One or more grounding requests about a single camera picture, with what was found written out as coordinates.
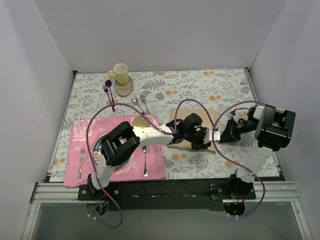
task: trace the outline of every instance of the glass panel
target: glass panel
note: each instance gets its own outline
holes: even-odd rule
[[[248,202],[246,208],[255,204]],[[264,202],[240,219],[209,214],[206,209],[124,210],[123,215],[122,226],[109,229],[87,217],[85,203],[42,203],[32,239],[302,239],[290,202]],[[117,224],[120,215],[111,211],[102,218]]]

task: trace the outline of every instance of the table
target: table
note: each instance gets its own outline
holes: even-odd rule
[[[159,123],[169,121],[171,108],[184,99],[196,99],[206,108],[215,109],[219,114],[227,107],[245,100],[254,100],[250,83],[243,69],[211,69],[186,71],[138,71],[130,72],[133,79],[133,91],[126,97],[118,96],[113,90],[116,103],[129,103],[131,98],[146,96],[146,104]],[[102,84],[108,79],[107,73],[78,73],[74,79],[58,139],[50,182],[63,182],[66,174],[70,130],[75,120],[89,119],[99,109],[109,104]],[[200,109],[195,102],[185,102],[183,108]],[[131,108],[117,106],[104,110],[98,117],[117,115],[136,115]],[[223,116],[219,129],[222,131],[228,116]],[[243,163],[254,143],[254,134],[241,136],[241,141],[218,144],[218,148],[229,158]],[[217,153],[205,151],[188,151],[162,146],[167,179],[203,179],[228,178],[236,166],[224,160]],[[260,177],[278,177],[278,169],[271,156],[257,174]]]

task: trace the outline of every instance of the white wall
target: white wall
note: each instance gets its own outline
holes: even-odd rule
[[[320,2],[287,0],[252,67],[258,99],[296,112],[292,140],[279,152],[294,180],[313,239],[320,239]]]
[[[0,239],[19,239],[46,176],[72,72],[32,0],[0,0]]]
[[[286,0],[34,0],[72,70],[251,67]]]

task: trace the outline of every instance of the mug handle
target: mug handle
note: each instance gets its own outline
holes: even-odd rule
[[[116,79],[116,76],[114,75],[110,75],[110,74],[115,74],[115,72],[114,71],[112,71],[112,70],[110,70],[109,72],[108,72],[108,75],[109,75],[109,78],[111,78],[111,79]]]

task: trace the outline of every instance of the purple utensil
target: purple utensil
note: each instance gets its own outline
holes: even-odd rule
[[[105,85],[109,88],[110,90],[110,94],[111,94],[111,100],[112,100],[112,103],[114,104],[115,101],[114,101],[114,97],[112,96],[112,92],[111,92],[111,85],[112,85],[112,81],[110,79],[108,79],[107,81],[105,81]]]
[[[109,99],[110,103],[113,104],[114,102],[111,102],[111,99],[110,99],[109,94],[108,94],[108,92],[109,92],[108,87],[106,86],[106,84],[103,84],[102,86],[103,86],[104,92],[108,95],[108,99]]]

